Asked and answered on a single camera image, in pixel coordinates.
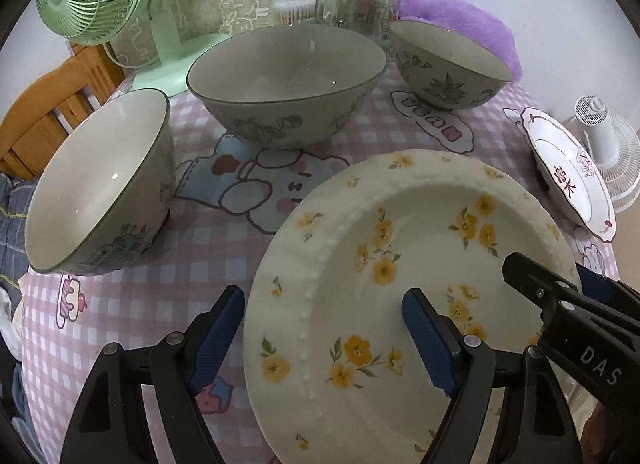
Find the pile of clothes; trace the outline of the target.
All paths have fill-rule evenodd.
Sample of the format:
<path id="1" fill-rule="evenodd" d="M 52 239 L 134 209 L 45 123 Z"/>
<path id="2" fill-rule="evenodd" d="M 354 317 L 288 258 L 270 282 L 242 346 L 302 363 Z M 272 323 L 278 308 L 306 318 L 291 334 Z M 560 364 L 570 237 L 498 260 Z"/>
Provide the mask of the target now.
<path id="1" fill-rule="evenodd" d="M 1 458 L 7 463 L 45 463 L 23 384 L 22 328 L 9 294 L 1 288 Z"/>

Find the cotton swab container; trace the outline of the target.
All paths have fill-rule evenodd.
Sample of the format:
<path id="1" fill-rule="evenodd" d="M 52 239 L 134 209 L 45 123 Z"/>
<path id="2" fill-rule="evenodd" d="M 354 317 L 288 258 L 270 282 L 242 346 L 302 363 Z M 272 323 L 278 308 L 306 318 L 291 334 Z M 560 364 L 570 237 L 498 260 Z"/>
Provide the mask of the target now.
<path id="1" fill-rule="evenodd" d="M 279 25 L 295 25 L 314 20 L 316 0 L 273 0 L 272 6 Z"/>

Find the beaded yellow floral deep plate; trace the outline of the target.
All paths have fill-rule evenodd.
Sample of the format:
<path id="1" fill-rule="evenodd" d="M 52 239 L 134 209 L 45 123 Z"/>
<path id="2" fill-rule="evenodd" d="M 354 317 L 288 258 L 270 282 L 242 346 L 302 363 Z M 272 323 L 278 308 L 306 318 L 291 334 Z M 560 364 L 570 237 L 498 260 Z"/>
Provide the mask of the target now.
<path id="1" fill-rule="evenodd" d="M 368 158 L 282 224 L 248 297 L 250 405 L 283 463 L 416 463 L 448 406 L 401 314 L 417 287 L 464 334 L 520 352 L 539 309 L 506 285 L 521 253 L 572 283 L 573 250 L 504 172 L 453 153 Z"/>

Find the white desk fan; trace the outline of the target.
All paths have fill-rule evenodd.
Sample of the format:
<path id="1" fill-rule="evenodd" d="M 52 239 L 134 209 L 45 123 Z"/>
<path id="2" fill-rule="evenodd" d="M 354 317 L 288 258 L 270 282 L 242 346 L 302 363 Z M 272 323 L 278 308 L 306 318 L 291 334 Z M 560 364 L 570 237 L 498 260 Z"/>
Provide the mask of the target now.
<path id="1" fill-rule="evenodd" d="M 628 121 L 597 95 L 575 103 L 578 139 L 586 146 L 608 188 L 616 213 L 639 197 L 639 137 Z"/>

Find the white red-rimmed plate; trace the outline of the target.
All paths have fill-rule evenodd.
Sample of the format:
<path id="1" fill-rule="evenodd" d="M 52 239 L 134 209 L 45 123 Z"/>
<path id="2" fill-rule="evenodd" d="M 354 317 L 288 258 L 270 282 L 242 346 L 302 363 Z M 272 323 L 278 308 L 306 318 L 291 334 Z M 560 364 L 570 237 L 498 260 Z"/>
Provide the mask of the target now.
<path id="1" fill-rule="evenodd" d="M 538 108 L 525 107 L 521 122 L 555 205 L 600 241 L 612 242 L 617 232 L 612 198 L 585 147 Z"/>

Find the purple plush toy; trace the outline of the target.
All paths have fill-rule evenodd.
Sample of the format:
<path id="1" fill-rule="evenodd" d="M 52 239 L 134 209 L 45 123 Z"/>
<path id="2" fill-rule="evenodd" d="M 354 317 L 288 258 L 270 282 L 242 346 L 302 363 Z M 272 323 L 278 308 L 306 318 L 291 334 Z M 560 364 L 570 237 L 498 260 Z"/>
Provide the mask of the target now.
<path id="1" fill-rule="evenodd" d="M 514 82 L 523 69 L 516 52 L 514 34 L 498 17 L 465 0 L 399 0 L 401 20 L 423 20 L 452 30 L 476 42 L 510 69 Z"/>

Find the green desk fan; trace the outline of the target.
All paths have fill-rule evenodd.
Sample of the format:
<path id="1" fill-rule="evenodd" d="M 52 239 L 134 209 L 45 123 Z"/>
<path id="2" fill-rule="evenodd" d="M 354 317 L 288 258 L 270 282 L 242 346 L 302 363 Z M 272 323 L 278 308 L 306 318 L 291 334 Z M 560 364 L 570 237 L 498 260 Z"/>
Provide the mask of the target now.
<path id="1" fill-rule="evenodd" d="M 150 22 L 157 58 L 134 75 L 134 90 L 157 89 L 173 96 L 188 90 L 193 63 L 225 34 L 206 34 L 183 41 L 174 17 L 176 0 L 36 0 L 43 23 L 55 34 L 81 46 L 103 46 L 135 17 Z"/>

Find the grey plaid pillow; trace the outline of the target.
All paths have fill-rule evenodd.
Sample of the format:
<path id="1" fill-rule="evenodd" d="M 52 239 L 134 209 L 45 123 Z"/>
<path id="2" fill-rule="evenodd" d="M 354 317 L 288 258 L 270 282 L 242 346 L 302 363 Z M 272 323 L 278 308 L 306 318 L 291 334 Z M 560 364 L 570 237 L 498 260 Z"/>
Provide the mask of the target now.
<path id="1" fill-rule="evenodd" d="M 22 297 L 18 280 L 28 271 L 25 248 L 27 212 L 38 178 L 1 175 L 1 286 L 13 301 Z"/>

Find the wooden bed headboard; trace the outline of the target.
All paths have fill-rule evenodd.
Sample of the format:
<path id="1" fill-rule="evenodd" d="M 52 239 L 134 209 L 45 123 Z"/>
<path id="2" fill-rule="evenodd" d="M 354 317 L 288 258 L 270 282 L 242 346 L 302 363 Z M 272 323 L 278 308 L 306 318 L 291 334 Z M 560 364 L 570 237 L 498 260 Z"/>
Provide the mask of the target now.
<path id="1" fill-rule="evenodd" d="M 42 175 L 66 138 L 104 105 L 125 79 L 103 46 L 73 43 L 73 55 L 40 77 L 11 106 L 1 124 L 1 172 L 24 180 Z"/>

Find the floral ceramic bowl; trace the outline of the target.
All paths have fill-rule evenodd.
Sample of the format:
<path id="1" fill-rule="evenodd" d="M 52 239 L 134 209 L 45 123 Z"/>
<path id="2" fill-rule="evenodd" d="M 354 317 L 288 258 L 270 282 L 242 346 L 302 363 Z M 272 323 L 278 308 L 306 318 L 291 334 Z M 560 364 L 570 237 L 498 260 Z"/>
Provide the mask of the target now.
<path id="1" fill-rule="evenodd" d="M 149 248 L 175 183 L 170 103 L 126 93 L 79 125 L 55 152 L 30 202 L 25 249 L 40 274 L 120 270 Z"/>
<path id="2" fill-rule="evenodd" d="M 186 85 L 232 135 L 292 150 L 339 132 L 387 67 L 372 39 L 298 24 L 238 34 L 203 53 Z"/>
<path id="3" fill-rule="evenodd" d="M 486 104 L 512 81 L 506 64 L 462 34 L 415 20 L 390 25 L 400 75 L 420 100 L 441 109 Z"/>

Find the pink checkered tablecloth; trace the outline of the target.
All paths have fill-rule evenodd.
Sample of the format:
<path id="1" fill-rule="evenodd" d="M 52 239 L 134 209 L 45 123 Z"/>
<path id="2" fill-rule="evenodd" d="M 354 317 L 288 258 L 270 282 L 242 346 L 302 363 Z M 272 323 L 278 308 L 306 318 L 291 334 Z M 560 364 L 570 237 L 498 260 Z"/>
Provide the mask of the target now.
<path id="1" fill-rule="evenodd" d="M 22 277 L 23 383 L 44 458 L 58 462 L 68 422 L 107 343 L 157 343 L 208 310 L 229 284 L 249 288 L 297 196 L 375 154 L 429 149 L 485 161 L 540 194 L 518 117 L 532 103 L 516 84 L 469 112 L 420 102 L 396 69 L 329 141 L 303 153 L 265 153 L 231 135 L 190 94 L 170 101 L 177 193 L 153 245 L 129 267 L 72 282 Z"/>

